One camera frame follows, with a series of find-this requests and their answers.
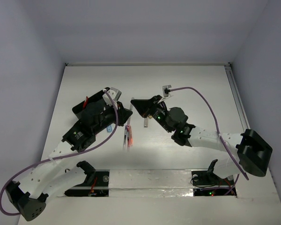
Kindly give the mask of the red gel pen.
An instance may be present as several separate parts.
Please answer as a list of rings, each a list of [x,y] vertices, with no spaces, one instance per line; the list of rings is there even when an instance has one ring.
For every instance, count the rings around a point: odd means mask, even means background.
[[[83,103],[83,109],[85,109],[86,108],[86,106],[87,106],[87,104],[88,104],[88,96],[86,96],[86,98],[85,98],[85,101],[84,101],[84,103]]]

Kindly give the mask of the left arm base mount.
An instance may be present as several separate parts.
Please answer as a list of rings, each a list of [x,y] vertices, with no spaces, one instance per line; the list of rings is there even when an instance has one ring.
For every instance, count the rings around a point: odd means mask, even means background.
[[[81,161],[77,164],[81,168],[84,181],[67,191],[64,195],[67,197],[108,197],[109,196],[109,170],[97,171],[87,161]]]

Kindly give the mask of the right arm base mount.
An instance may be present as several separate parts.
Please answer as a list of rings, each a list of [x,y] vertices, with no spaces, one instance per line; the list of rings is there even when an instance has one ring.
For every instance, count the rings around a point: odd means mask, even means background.
[[[222,179],[214,174],[217,159],[213,160],[207,170],[192,171],[190,183],[194,196],[237,196],[235,181],[232,177]]]

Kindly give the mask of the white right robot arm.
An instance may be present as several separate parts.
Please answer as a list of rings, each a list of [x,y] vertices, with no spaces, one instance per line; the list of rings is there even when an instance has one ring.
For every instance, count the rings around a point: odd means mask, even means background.
[[[168,109],[160,95],[150,99],[132,99],[131,104],[143,118],[152,117],[164,130],[172,133],[172,140],[187,147],[202,147],[226,152],[226,160],[215,159],[206,172],[207,180],[216,184],[223,178],[245,173],[256,177],[266,175],[273,152],[272,147],[255,131],[220,133],[187,123],[188,116],[179,107]]]

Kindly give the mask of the red clear pen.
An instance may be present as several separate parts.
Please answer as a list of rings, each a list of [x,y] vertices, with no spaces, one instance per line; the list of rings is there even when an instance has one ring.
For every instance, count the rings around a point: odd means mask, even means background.
[[[132,135],[132,128],[128,126],[128,144],[127,144],[127,151],[130,151],[130,148],[133,146],[133,135]]]

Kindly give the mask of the black gel pen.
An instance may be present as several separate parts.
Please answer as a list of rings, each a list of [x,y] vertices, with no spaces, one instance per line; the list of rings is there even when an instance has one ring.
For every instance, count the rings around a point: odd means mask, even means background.
[[[123,140],[123,149],[126,148],[127,134],[128,134],[128,128],[127,128],[127,126],[125,126],[125,130],[124,130],[124,140]]]

